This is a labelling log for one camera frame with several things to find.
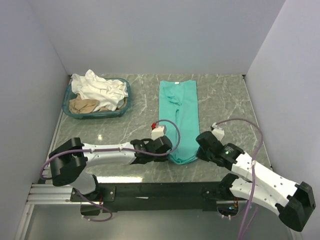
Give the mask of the teal t shirt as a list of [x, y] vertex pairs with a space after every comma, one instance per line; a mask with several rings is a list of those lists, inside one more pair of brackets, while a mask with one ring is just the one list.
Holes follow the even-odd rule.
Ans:
[[159, 84], [159, 119], [164, 122], [166, 136], [177, 149], [169, 160], [184, 165], [197, 159], [199, 145], [196, 137], [200, 134], [197, 84], [194, 80], [183, 82], [161, 81]]

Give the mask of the beige t shirt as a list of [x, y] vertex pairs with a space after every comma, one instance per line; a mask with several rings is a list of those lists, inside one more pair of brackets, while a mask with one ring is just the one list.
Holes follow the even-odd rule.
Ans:
[[106, 107], [98, 108], [99, 104], [100, 101], [96, 99], [81, 99], [77, 97], [69, 101], [69, 110], [73, 114], [90, 114], [109, 111]]

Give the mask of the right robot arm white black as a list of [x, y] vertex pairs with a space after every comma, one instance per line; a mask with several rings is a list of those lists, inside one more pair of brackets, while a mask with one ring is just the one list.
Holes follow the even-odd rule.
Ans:
[[196, 137], [199, 149], [196, 156], [230, 171], [213, 191], [224, 200], [233, 197], [252, 200], [275, 213], [290, 229], [301, 232], [316, 202], [312, 187], [288, 180], [264, 165], [252, 163], [252, 157], [238, 146], [223, 145], [210, 131]]

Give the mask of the aluminium frame rail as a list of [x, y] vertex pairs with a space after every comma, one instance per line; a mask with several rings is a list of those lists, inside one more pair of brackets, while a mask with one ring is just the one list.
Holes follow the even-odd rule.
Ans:
[[[55, 127], [55, 131], [52, 137], [52, 141], [50, 144], [49, 150], [51, 151], [53, 147], [56, 146], [56, 142], [58, 141], [59, 132], [61, 130], [62, 122], [64, 120], [64, 113], [61, 110], [60, 115], [58, 117], [58, 121]], [[134, 176], [121, 176], [121, 177], [107, 177], [106, 181], [103, 184], [113, 185], [113, 184], [141, 184], [142, 178], [134, 177]], [[27, 231], [30, 225], [30, 221], [32, 218], [32, 213], [34, 211], [34, 207], [36, 205], [67, 205], [67, 204], [90, 204], [88, 202], [71, 202], [70, 197], [73, 195], [70, 186], [62, 186], [60, 189], [54, 189], [52, 184], [46, 184], [44, 181], [40, 180], [40, 183], [34, 183], [31, 185], [25, 208], [21, 217], [21, 221], [18, 226], [17, 233], [14, 237], [15, 240], [26, 240]], [[290, 240], [303, 240], [302, 234], [299, 232], [294, 232], [289, 228], [286, 229], [288, 231], [288, 239]]]

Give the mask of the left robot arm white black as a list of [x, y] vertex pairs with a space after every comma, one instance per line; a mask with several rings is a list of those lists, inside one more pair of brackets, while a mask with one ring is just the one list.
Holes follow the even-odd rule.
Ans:
[[78, 137], [71, 138], [49, 155], [52, 184], [55, 187], [70, 185], [88, 201], [94, 201], [101, 194], [101, 188], [97, 177], [86, 173], [86, 168], [165, 162], [172, 149], [173, 145], [165, 135], [118, 145], [94, 145], [82, 143]]

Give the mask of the white t shirt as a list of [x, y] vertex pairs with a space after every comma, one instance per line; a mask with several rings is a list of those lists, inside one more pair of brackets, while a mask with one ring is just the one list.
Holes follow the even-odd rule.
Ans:
[[88, 102], [89, 112], [115, 111], [129, 97], [127, 84], [118, 79], [106, 80], [88, 70], [84, 76], [71, 76], [71, 91], [82, 102]]

